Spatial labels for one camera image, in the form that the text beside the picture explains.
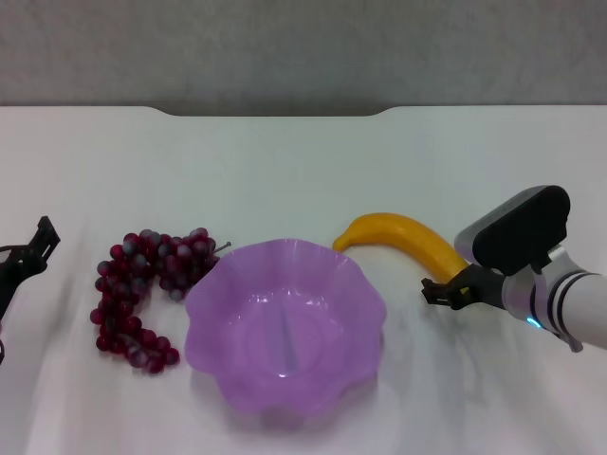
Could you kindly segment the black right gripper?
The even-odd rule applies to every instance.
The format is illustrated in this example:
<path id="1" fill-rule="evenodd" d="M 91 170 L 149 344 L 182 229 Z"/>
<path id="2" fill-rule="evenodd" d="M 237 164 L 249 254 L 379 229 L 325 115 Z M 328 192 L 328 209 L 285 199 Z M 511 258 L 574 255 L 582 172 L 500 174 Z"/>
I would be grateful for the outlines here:
<path id="1" fill-rule="evenodd" d="M 423 279 L 421 292 L 427 304 L 447 306 L 451 310 L 458 311 L 474 301 L 504 310 L 502 288 L 505 276 L 476 264 L 471 264 L 468 271 L 468 287 Z"/>

